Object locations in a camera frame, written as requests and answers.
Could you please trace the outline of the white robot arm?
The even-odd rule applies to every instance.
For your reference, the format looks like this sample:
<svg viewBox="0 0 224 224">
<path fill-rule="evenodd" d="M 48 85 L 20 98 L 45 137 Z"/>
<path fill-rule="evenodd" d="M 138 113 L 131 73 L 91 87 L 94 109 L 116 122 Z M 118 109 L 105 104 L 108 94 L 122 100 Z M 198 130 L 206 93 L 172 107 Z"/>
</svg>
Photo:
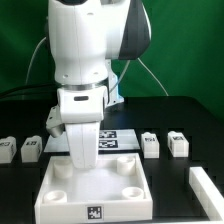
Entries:
<svg viewBox="0 0 224 224">
<path fill-rule="evenodd" d="M 151 26 L 142 0 L 48 0 L 59 130 L 75 167 L 96 166 L 100 123 L 109 105 L 110 60 L 135 60 Z"/>
</svg>

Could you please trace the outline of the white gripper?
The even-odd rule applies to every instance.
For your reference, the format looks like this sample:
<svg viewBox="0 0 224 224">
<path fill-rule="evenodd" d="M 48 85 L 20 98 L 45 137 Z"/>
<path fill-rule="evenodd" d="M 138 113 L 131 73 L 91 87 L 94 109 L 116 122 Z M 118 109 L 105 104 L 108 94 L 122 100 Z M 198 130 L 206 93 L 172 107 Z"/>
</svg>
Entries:
<svg viewBox="0 0 224 224">
<path fill-rule="evenodd" d="M 57 90 L 58 104 L 51 108 L 46 129 L 54 138 L 66 132 L 75 168 L 90 169 L 97 164 L 100 123 L 108 102 L 106 86 L 91 90 Z"/>
</svg>

